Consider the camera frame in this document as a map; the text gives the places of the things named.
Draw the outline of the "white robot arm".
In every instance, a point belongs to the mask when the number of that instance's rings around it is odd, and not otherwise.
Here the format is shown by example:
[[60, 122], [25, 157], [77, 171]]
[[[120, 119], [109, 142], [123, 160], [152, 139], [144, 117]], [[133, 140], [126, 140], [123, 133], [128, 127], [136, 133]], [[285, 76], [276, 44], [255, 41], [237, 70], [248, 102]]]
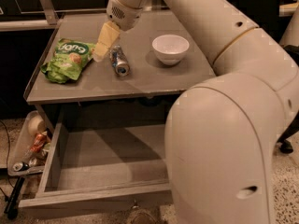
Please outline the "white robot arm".
[[[147, 0], [109, 0], [133, 28]], [[226, 0], [164, 0], [216, 76], [172, 105], [165, 156], [178, 224], [275, 224], [274, 146], [299, 109], [291, 56]]]

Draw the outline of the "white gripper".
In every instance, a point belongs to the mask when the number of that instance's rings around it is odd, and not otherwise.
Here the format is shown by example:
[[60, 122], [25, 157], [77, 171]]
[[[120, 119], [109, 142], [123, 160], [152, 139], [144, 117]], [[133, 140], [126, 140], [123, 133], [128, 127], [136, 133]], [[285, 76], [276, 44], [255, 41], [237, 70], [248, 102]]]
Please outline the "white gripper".
[[123, 31], [132, 29], [140, 19], [142, 8], [131, 8], [119, 0], [109, 0], [107, 16], [111, 21], [103, 24], [93, 52], [93, 59], [101, 62], [111, 47], [120, 37], [120, 28]]

